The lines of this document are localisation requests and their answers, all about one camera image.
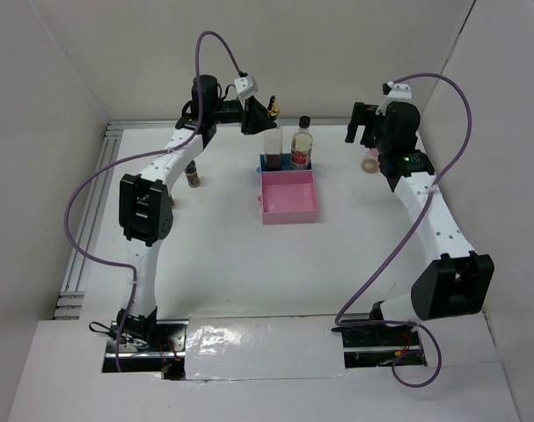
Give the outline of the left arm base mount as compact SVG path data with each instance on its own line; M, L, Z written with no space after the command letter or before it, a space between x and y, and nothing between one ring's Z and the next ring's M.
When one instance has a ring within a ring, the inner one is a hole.
M122 373L155 373L169 381L185 379L187 327L187 320L157 321L148 338L123 330L116 345L118 324L115 321L109 326L95 321L88 325L91 332L106 337L103 373L118 373L120 368Z

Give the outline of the soy sauce bottle red label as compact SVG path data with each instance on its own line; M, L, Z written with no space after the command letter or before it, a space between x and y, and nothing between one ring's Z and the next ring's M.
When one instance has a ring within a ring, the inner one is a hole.
M292 137L290 151L290 168L306 170L311 163L313 137L310 133L311 118L303 115L299 118L298 130Z

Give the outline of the pink-cap spice jar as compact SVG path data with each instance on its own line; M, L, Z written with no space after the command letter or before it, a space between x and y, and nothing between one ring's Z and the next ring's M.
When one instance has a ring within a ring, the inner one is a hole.
M362 170L368 174L378 173L380 171L378 156L379 153L376 149L368 149L361 162Z

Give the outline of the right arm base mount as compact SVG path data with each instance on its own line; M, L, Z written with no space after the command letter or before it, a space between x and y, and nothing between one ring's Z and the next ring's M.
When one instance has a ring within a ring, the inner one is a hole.
M407 325L334 326L340 335L345 368L423 366L426 359L419 332Z

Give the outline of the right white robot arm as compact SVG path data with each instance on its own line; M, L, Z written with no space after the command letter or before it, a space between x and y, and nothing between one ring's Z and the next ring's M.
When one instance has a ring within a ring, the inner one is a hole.
M383 112L357 102L347 126L347 143L363 127L361 144L377 151L380 171L412 218L410 234L421 241L428 262L409 291L377 302L369 334L379 345L399 335L399 325L477 314L494 275L494 262L479 254L457 226L435 183L435 168L418 149L421 122L415 105L392 101Z

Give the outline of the tall clear dark-liquid bottle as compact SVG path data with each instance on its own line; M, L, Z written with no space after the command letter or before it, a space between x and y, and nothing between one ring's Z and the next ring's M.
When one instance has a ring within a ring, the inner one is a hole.
M282 130L278 123L280 107L273 95L267 107L268 116L274 123L274 128L268 129L264 136L264 164L267 171L280 171L282 169Z

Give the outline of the black-cap pepper spice jar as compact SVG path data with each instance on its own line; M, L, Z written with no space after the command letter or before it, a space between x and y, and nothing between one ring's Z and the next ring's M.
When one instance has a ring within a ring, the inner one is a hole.
M185 175L187 178L187 183L191 188L197 188L200 186L201 181L194 160L192 160L185 168Z

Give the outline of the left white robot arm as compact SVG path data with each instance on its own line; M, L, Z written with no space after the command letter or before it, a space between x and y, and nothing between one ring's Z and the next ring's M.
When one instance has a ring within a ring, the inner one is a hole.
M194 79L191 95L175 125L165 153L142 171L121 178L119 224L127 240L128 263L135 274L127 280L117 324L128 342L140 351L158 341L155 281L157 258L173 225L171 190L186 167L200 155L216 134L219 124L238 123L243 135L256 135L276 127L272 105L256 98L254 78L240 73L234 81L237 97L221 97L219 83L211 75Z

